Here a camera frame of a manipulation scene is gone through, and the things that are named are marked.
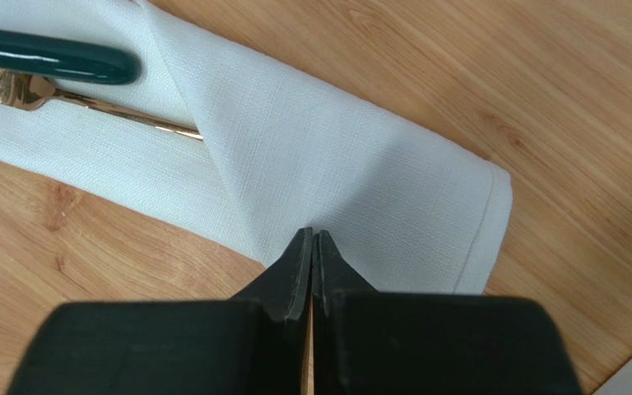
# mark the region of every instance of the folded napkin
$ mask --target folded napkin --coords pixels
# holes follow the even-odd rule
[[[511,207],[495,165],[145,1],[0,0],[0,29],[136,53],[133,85],[58,83],[205,137],[57,101],[30,113],[0,105],[0,160],[265,265],[310,225],[379,289],[484,289]]]

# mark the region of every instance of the cutlery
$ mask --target cutlery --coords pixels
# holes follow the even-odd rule
[[[181,125],[135,109],[127,109],[102,100],[93,99],[77,93],[57,88],[48,78],[10,72],[0,68],[0,105],[31,111],[43,103],[58,99],[94,109],[103,113],[131,119],[167,132],[178,133],[196,140],[203,140],[202,134],[195,128]]]
[[[129,53],[97,44],[0,30],[0,68],[96,84],[133,82],[140,63]]]

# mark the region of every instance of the tabletop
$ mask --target tabletop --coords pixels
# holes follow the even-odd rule
[[[632,2],[153,2],[506,169],[513,211],[486,294],[539,301],[587,393],[630,359]],[[0,162],[0,393],[59,303],[223,298],[261,271]]]

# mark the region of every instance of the gold utensil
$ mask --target gold utensil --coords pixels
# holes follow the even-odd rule
[[[51,99],[63,100],[88,109],[95,109],[103,113],[131,119],[166,132],[178,133],[196,140],[204,139],[202,134],[195,128],[144,114],[135,109],[126,109],[102,100],[64,91],[57,88],[45,77],[9,72],[0,68],[0,105],[31,111],[38,109],[43,103]]]

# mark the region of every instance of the dark green utensil handle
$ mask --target dark green utensil handle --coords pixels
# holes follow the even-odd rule
[[[5,30],[0,30],[0,67],[110,85],[133,82],[140,71],[137,59],[119,49]]]

